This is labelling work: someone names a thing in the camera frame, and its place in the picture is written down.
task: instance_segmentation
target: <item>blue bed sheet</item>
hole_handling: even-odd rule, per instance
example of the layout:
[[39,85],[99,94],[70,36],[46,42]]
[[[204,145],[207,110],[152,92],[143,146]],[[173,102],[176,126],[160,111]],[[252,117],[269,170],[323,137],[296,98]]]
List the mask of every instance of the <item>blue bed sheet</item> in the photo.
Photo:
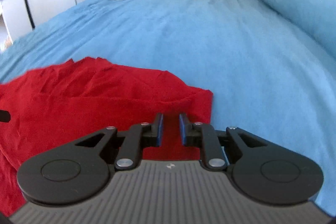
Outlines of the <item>blue bed sheet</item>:
[[336,214],[336,64],[262,0],[87,0],[0,56],[0,82],[72,58],[168,70],[214,93],[212,124],[316,161]]

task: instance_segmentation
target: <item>bed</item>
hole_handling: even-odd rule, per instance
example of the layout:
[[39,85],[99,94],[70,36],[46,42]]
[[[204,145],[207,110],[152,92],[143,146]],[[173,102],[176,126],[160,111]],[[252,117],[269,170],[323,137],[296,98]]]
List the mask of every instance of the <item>bed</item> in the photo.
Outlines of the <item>bed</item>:
[[168,70],[214,93],[216,129],[239,126],[317,162],[316,203],[335,215],[336,46],[324,40],[336,36],[336,4],[306,1],[87,0],[16,40],[0,82],[86,56]]

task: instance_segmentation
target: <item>ridged surface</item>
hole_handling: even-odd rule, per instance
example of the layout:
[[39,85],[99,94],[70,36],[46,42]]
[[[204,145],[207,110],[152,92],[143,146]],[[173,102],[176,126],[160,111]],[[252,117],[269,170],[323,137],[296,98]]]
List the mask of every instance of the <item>ridged surface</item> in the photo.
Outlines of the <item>ridged surface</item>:
[[293,207],[256,203],[237,192],[224,173],[197,161],[145,161],[117,172],[97,196],[81,204],[48,208],[27,203],[14,224],[326,224],[312,202]]

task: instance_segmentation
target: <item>red fabric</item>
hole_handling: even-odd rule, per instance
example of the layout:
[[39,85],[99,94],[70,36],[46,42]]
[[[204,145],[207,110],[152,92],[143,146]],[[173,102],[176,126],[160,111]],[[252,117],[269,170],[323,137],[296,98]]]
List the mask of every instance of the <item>red fabric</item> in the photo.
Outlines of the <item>red fabric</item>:
[[24,204],[16,171],[30,157],[106,126],[127,130],[164,116],[163,143],[147,148],[144,159],[195,160],[197,148],[183,147],[178,114],[210,122],[212,93],[189,87],[167,71],[114,65],[85,58],[37,69],[0,85],[0,210],[11,215]]

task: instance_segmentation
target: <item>gray gripper base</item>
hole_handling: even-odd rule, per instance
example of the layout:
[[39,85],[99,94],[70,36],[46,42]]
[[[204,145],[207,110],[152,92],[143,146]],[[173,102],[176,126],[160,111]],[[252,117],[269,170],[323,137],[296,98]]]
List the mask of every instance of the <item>gray gripper base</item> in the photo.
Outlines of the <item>gray gripper base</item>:
[[68,207],[27,203],[14,224],[326,224],[312,202],[273,207],[240,194],[227,176],[198,161],[148,161],[115,174],[98,195]]

